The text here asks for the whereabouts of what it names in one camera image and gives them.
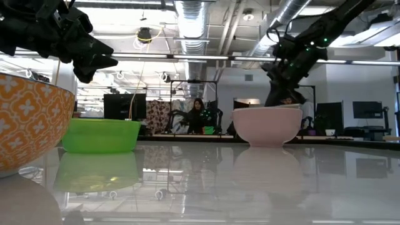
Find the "ceiling duct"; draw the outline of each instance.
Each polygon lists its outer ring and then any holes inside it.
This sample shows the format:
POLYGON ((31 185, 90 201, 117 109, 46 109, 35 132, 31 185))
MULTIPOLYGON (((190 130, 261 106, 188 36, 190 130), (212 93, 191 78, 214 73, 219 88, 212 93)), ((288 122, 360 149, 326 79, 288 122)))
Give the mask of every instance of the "ceiling duct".
MULTIPOLYGON (((263 21, 267 24, 266 28, 262 31, 264 34, 256 43, 247 56, 261 57, 267 53, 268 48, 271 46, 271 40, 267 37, 266 31, 268 28, 278 28, 282 25, 287 25, 290 20, 294 19, 299 13, 311 2, 311 0, 282 0, 279 4, 279 9, 274 13, 274 19, 265 18, 263 21)), ((254 62, 243 64, 243 68, 249 69, 254 62)))
MULTIPOLYGON (((179 36, 191 39, 190 41, 181 41, 183 54, 205 54, 206 42, 201 39, 205 38, 207 31, 208 3, 201 1, 176 1, 175 7, 179 15, 177 19, 179 36)), ((185 74, 187 80, 205 80, 206 63, 185 62, 185 74)), ((189 85, 188 88, 191 98, 203 95, 204 85, 189 85)))
POLYGON ((154 1, 121 1, 121 0, 77 0, 74 3, 77 8, 108 8, 108 9, 148 9, 175 11, 174 1, 154 0, 154 1))

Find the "woman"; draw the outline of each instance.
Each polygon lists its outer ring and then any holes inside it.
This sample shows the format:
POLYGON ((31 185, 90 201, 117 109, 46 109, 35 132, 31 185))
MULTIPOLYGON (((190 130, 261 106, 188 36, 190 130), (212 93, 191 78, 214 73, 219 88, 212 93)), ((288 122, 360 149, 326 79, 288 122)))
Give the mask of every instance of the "woman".
POLYGON ((189 129, 187 130, 188 134, 202 134, 204 122, 201 119, 201 112, 204 110, 203 101, 199 98, 196 98, 193 103, 193 108, 188 113, 189 118, 189 129))

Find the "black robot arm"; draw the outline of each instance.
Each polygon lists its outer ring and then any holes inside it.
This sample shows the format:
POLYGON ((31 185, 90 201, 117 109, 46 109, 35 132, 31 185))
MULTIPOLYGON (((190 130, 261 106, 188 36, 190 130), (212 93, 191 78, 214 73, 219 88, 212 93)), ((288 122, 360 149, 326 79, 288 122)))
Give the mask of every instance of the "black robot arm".
POLYGON ((271 79, 271 90, 265 106, 277 106, 280 100, 291 96, 296 103, 305 98, 295 91, 302 78, 318 59, 328 60, 326 48, 338 38, 346 26, 375 0, 347 0, 336 9, 323 14, 308 29, 292 37, 285 34, 273 47, 279 63, 266 63, 262 69, 271 79))
POLYGON ((43 58, 73 61, 74 73, 84 83, 97 69, 116 66, 113 49, 89 33, 88 15, 63 0, 0 0, 0 51, 10 56, 16 48, 36 51, 43 58))

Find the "ceiling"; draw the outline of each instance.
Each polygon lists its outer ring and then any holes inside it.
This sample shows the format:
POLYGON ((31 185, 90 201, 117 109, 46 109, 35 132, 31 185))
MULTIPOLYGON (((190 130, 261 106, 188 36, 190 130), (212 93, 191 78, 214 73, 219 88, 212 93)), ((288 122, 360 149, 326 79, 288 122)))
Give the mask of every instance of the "ceiling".
MULTIPOLYGON (((313 0, 301 14, 321 14, 342 2, 342 0, 313 0)), ((209 18, 207 22, 207 29, 209 31, 207 39, 209 39, 209 42, 207 44, 207 54, 216 54, 217 52, 224 29, 224 15, 230 3, 228 0, 219 0, 209 5, 209 18)), ((241 18, 235 32, 235 38, 228 47, 228 52, 241 53, 250 50, 259 39, 259 27, 263 23, 264 16, 277 9, 279 7, 278 3, 279 0, 248 0, 245 8, 252 9, 254 19, 245 21, 242 18, 242 14, 238 15, 241 18)), ((376 1, 372 8, 380 8, 392 4, 393 0, 376 1)), ((174 38, 179 37, 178 21, 175 12, 101 8, 81 8, 80 10, 87 13, 93 23, 94 30, 92 35, 113 47, 116 53, 181 53, 181 43, 174 40, 174 38), (136 32, 139 28, 151 28, 152 37, 157 38, 154 38, 148 46, 140 44, 136 40, 136 32)), ((0 71, 25 76, 25 69, 30 69, 51 78, 54 63, 52 59, 3 57, 0 58, 0 71)), ((168 88, 169 84, 160 79, 160 74, 166 73, 170 75, 171 79, 185 79, 184 69, 184 62, 182 61, 121 61, 115 67, 100 70, 99 74, 112 76, 115 86, 130 86, 135 88, 141 77, 140 86, 168 88)), ((95 79, 91 85, 98 86, 105 85, 105 83, 101 79, 95 79)), ((108 92, 108 90, 87 89, 83 92, 80 91, 80 94, 95 96, 102 95, 105 92, 108 92)))

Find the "green object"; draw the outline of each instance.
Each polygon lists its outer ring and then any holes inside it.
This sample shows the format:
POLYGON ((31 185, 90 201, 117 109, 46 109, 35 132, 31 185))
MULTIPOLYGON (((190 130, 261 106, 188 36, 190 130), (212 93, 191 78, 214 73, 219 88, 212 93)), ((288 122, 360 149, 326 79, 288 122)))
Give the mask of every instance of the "green object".
POLYGON ((136 147, 141 123, 72 118, 62 145, 69 153, 126 153, 136 147))
POLYGON ((139 181, 133 152, 117 154, 65 153, 54 189, 73 193, 113 191, 132 187, 139 181))
POLYGON ((209 127, 209 126, 204 127, 204 134, 207 135, 214 134, 214 127, 209 127))

